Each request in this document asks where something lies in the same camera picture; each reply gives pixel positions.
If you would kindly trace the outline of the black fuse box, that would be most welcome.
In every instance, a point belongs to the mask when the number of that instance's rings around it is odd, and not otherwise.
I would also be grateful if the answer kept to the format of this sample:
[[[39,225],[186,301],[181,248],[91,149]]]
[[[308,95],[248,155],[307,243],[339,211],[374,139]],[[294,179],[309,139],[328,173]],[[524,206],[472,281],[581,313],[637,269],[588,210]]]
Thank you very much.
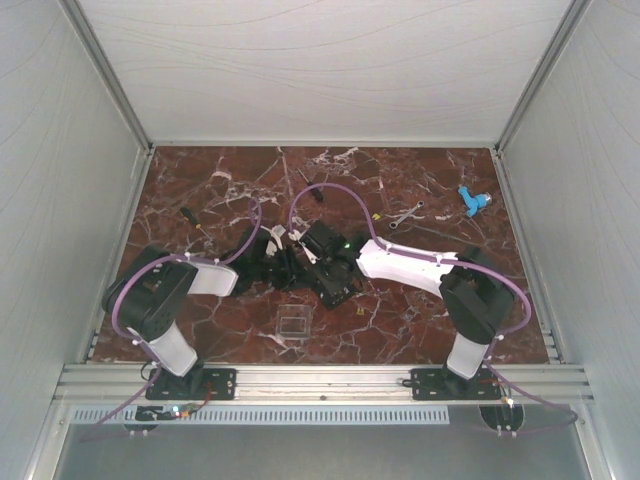
[[[363,284],[360,280],[349,284],[325,287],[319,294],[321,303],[329,310],[333,310],[351,299],[356,293],[361,293]]]

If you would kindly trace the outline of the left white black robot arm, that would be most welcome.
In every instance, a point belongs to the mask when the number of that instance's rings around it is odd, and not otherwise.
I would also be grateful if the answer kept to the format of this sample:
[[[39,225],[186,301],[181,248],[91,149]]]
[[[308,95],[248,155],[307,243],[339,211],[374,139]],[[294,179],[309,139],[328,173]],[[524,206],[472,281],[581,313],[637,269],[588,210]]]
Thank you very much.
[[[292,246],[278,246],[263,228],[247,229],[238,247],[216,260],[179,256],[149,245],[107,288],[102,309],[117,333],[140,343],[171,374],[173,390],[193,398],[203,391],[206,375],[195,367],[198,354],[176,324],[186,299],[239,296],[256,282],[288,290],[303,275]]]

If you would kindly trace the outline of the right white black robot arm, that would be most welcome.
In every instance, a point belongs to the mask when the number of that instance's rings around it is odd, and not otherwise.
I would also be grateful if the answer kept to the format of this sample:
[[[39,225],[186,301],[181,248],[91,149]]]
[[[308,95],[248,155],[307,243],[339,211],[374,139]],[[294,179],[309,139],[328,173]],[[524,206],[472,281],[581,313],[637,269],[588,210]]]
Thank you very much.
[[[429,252],[358,234],[347,239],[321,221],[299,239],[314,260],[308,269],[311,289],[328,309],[353,297],[364,280],[389,280],[441,299],[456,336],[433,383],[422,388],[465,397],[478,383],[478,370],[494,336],[509,315],[515,295],[487,274],[488,259],[475,247],[455,253]]]

